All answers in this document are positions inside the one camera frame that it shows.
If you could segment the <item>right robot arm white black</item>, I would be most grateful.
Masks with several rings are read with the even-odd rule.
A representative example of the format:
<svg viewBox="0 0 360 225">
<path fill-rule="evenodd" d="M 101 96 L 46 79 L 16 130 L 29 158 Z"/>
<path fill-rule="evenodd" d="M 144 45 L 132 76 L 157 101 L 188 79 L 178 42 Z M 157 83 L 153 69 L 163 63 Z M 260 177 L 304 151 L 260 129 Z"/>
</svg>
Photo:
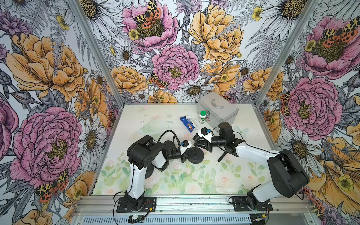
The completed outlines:
<svg viewBox="0 0 360 225">
<path fill-rule="evenodd" d="M 232 126 L 223 122 L 218 125 L 218 136 L 210 129 L 202 128 L 193 137 L 196 148 L 211 152 L 213 147 L 225 154 L 246 158 L 269 169 L 271 180 L 252 188 L 240 203 L 251 211 L 277 197 L 290 198 L 307 185 L 310 178 L 295 155 L 289 150 L 271 151 L 246 143 L 236 138 Z"/>
</svg>

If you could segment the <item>black round stand base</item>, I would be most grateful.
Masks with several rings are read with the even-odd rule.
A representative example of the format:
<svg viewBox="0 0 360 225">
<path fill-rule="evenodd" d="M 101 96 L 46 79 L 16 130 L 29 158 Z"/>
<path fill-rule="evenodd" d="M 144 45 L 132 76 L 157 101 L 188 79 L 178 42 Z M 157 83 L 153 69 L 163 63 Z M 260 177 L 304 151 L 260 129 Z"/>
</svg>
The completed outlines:
<svg viewBox="0 0 360 225">
<path fill-rule="evenodd" d="M 204 159 L 204 152 L 200 149 L 196 151 L 190 151 L 187 159 L 192 164 L 200 164 Z"/>
</svg>

